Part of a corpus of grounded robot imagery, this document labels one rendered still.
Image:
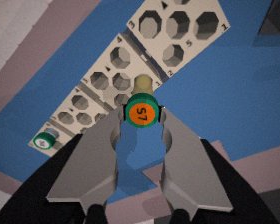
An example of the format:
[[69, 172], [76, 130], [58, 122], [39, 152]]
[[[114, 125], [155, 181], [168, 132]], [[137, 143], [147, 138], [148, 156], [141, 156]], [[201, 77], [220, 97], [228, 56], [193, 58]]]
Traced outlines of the beige bucket adapter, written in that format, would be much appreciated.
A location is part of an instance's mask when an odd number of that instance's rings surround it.
[[145, 0], [126, 25], [169, 78], [230, 28], [218, 0]]
[[81, 81], [116, 109], [127, 104], [140, 73], [151, 78], [153, 91], [163, 84], [158, 70], [132, 39], [119, 33]]
[[[56, 140], [56, 143], [48, 150], [40, 149], [37, 146], [34, 145], [33, 139], [41, 132], [46, 130], [47, 128], [53, 128], [54, 130], [58, 131], [59, 137]], [[48, 156], [52, 156], [55, 152], [60, 150], [67, 142], [69, 142], [76, 134], [69, 131], [56, 121], [52, 120], [51, 118], [44, 124], [44, 126], [39, 130], [39, 132], [34, 136], [34, 138], [29, 142], [29, 146], [45, 153]]]
[[114, 108], [81, 82], [50, 118], [74, 134], [82, 134], [113, 110]]

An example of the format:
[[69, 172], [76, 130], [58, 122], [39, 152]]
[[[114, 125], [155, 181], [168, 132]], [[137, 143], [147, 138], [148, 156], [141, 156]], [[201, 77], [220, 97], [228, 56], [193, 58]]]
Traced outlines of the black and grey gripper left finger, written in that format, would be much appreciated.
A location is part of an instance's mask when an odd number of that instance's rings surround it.
[[11, 196], [0, 224], [83, 224], [88, 208], [116, 191], [116, 143], [126, 121], [121, 104], [82, 134], [76, 134]]

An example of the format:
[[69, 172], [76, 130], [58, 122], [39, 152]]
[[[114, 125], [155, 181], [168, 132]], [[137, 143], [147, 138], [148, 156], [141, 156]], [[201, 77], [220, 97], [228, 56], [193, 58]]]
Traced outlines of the blue bench mat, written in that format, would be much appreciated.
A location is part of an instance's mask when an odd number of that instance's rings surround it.
[[[24, 183], [50, 156], [31, 147], [50, 116], [145, 0], [102, 0], [0, 111], [0, 172]], [[231, 162], [280, 146], [280, 35], [257, 35], [273, 0], [218, 0], [230, 28], [154, 91]], [[164, 162], [163, 126], [124, 121], [117, 189], [107, 205], [158, 187], [142, 171]]]

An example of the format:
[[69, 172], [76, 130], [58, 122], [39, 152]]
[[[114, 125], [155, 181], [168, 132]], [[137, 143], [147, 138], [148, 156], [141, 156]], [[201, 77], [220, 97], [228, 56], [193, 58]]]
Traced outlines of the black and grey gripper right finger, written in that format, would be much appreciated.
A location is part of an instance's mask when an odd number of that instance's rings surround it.
[[163, 105], [158, 122], [166, 146], [161, 189], [172, 204], [171, 217], [175, 209], [185, 209], [191, 224], [280, 224], [250, 184], [206, 139]]

